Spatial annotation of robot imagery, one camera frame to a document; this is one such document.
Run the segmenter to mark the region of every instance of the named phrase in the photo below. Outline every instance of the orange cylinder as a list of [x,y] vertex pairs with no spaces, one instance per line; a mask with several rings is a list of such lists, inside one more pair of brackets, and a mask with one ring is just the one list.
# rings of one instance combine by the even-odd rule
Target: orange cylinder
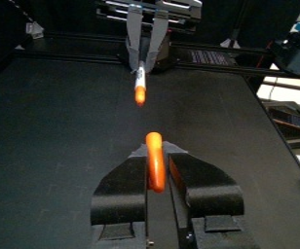
[[150,132],[146,135],[147,159],[148,159],[148,187],[160,193],[166,187],[166,167],[163,159],[162,135]]
[[134,101],[138,106],[142,106],[144,104],[144,87],[143,86],[135,87]]

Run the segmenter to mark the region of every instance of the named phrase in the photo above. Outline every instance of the cable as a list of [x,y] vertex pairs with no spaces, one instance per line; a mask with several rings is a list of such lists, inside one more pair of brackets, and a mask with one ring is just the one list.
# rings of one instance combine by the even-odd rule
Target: cable
[[274,80],[273,88],[271,88],[270,95],[269,95],[269,101],[271,100],[271,94],[273,94],[273,91],[274,91],[274,87],[277,85],[277,80],[278,80],[278,77],[275,77],[275,80]]

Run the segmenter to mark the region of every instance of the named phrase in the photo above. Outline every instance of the black table surface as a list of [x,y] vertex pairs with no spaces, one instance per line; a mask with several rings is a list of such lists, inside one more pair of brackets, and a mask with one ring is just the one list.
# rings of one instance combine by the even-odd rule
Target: black table surface
[[132,84],[119,65],[19,58],[0,74],[0,248],[91,248],[91,194],[150,131],[237,181],[261,248],[300,248],[300,165],[242,78],[151,75],[142,108]]

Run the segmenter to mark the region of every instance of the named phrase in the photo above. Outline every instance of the clamp jaw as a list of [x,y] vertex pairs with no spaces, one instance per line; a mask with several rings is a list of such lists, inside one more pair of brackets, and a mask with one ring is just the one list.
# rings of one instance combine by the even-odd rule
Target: clamp jaw
[[134,98],[138,106],[144,103],[146,74],[156,62],[163,65],[160,70],[173,65],[169,60],[170,32],[194,32],[195,23],[201,20],[201,8],[199,0],[98,1],[96,16],[126,22],[127,55],[119,58],[127,61],[131,72],[136,72]]
[[[160,194],[148,190],[144,145],[103,178],[91,199],[92,248],[173,248],[170,243],[175,248],[259,248],[246,229],[234,180],[174,144],[165,142],[163,150],[167,184]],[[155,217],[167,209],[163,202],[173,207],[173,233],[167,219]]]

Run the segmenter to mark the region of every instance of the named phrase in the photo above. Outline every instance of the black v-shaped clamp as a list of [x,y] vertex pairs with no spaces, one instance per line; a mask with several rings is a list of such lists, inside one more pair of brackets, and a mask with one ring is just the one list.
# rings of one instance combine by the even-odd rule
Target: black v-shaped clamp
[[[177,145],[165,142],[163,151],[162,194],[148,190],[146,145],[102,179],[91,199],[92,248],[171,248],[170,243],[175,248],[259,248],[246,230],[234,180]],[[167,219],[154,218],[167,209],[163,202],[173,207],[174,233]],[[156,235],[169,245],[156,243]]]

